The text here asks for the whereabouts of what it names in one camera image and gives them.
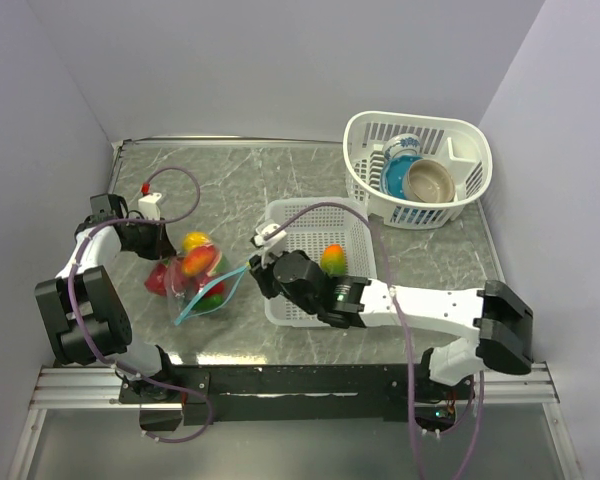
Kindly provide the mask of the orange green fake mango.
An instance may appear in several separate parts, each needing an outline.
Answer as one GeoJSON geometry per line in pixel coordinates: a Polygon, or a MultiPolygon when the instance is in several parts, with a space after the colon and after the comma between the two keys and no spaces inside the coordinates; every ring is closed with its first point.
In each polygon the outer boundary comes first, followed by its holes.
{"type": "Polygon", "coordinates": [[[320,259],[320,267],[331,276],[347,273],[347,260],[344,249],[339,244],[327,246],[320,259]]]}

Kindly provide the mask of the clear zip top bag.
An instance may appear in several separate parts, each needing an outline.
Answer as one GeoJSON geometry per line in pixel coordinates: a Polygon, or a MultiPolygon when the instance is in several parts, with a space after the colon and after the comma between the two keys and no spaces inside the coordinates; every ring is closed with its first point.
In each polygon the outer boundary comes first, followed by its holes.
{"type": "Polygon", "coordinates": [[[179,253],[154,265],[144,286],[166,300],[178,326],[224,308],[246,272],[247,265],[233,265],[208,234],[193,231],[184,236],[179,253]]]}

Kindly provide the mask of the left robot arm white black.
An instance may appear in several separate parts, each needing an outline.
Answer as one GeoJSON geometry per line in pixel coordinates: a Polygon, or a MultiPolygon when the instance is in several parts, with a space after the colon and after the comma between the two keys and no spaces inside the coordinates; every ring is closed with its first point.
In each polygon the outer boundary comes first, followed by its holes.
{"type": "Polygon", "coordinates": [[[35,298],[56,361],[114,369],[138,398],[167,402],[179,378],[166,352],[133,336],[129,316],[106,266],[121,252],[145,260],[176,254],[160,215],[132,213],[115,194],[90,198],[92,213],[75,231],[76,245],[63,269],[35,287],[35,298]]]}

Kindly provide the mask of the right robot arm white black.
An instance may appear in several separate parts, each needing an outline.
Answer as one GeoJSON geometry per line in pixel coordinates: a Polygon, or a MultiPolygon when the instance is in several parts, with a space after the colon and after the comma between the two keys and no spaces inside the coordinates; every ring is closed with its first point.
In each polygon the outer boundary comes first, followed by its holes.
{"type": "Polygon", "coordinates": [[[378,279],[329,275],[301,250],[270,260],[254,255],[249,272],[266,299],[283,297],[330,327],[406,324],[454,336],[424,356],[426,368],[417,384],[429,398],[440,398],[483,369],[513,376],[532,369],[532,309],[501,281],[465,290],[390,286],[378,279]]]}

